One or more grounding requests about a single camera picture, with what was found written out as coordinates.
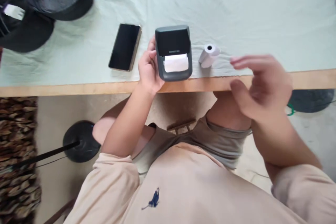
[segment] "beige sweatshirt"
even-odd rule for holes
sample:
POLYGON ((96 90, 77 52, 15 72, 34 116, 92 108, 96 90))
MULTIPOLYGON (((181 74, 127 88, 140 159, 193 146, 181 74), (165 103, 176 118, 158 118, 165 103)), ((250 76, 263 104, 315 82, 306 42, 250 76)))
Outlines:
POLYGON ((101 153, 65 223, 336 223, 336 185, 313 166, 284 169, 273 195, 187 143, 163 153, 142 185, 130 156, 101 153))

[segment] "tile floor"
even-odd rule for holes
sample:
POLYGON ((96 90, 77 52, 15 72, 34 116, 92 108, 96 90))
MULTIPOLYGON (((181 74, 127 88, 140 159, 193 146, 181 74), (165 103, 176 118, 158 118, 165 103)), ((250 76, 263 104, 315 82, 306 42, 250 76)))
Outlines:
MULTIPOLYGON (((83 119, 96 122, 105 111, 126 97, 128 97, 127 94, 40 97, 36 130, 39 153, 60 147, 64 133, 73 123, 83 119)), ((159 127, 166 128, 177 119, 179 121, 189 118, 198 119, 215 101, 216 98, 211 92, 158 94, 147 123, 155 122, 159 127)), ((307 145, 319 156, 327 174, 336 181, 334 155, 336 153, 336 103, 315 114, 295 113, 290 120, 307 145)), ((41 161, 39 165, 63 156, 64 154, 61 153, 49 160, 41 161)), ((37 212, 36 224, 44 223, 76 196, 94 161, 95 159, 77 164, 64 158, 39 168, 42 203, 37 212)), ((270 192, 271 182, 252 136, 249 136, 245 142, 244 153, 236 174, 270 192)))

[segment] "phone screen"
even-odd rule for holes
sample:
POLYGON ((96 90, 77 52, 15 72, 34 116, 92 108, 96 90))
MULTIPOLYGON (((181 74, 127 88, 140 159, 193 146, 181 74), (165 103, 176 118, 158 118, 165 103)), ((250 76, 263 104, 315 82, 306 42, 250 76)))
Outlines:
POLYGON ((137 49, 137 39, 141 32, 140 26, 134 24, 120 24, 115 39, 109 68, 129 71, 132 68, 133 54, 137 49))

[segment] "portable thermal printer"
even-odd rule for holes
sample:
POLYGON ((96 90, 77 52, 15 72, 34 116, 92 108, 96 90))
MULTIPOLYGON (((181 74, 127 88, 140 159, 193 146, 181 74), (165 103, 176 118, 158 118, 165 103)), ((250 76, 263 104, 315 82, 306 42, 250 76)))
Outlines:
POLYGON ((160 78, 167 82, 188 79, 193 72, 189 26, 157 28, 155 40, 160 78))

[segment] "table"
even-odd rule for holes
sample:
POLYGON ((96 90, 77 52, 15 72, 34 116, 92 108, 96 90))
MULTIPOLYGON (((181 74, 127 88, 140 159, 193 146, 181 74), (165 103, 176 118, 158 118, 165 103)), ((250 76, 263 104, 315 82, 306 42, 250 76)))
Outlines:
MULTIPOLYGON (((294 89, 336 89, 336 69, 290 73, 294 89)), ((205 77, 165 83, 160 92, 206 92, 230 89, 230 81, 239 78, 247 86, 252 76, 205 77)), ((138 82, 114 82, 55 86, 0 87, 1 97, 99 95, 131 93, 138 82)))
POLYGON ((198 57, 207 43, 229 55, 273 54, 295 89, 336 88, 335 17, 335 0, 94 0, 79 20, 57 21, 40 49, 5 51, 0 97, 132 92, 136 67, 130 73, 107 67, 119 23, 142 26, 135 64, 157 27, 189 25, 191 79, 166 83, 161 92, 228 90, 233 78, 250 85, 251 72, 235 71, 226 54, 203 72, 198 57))

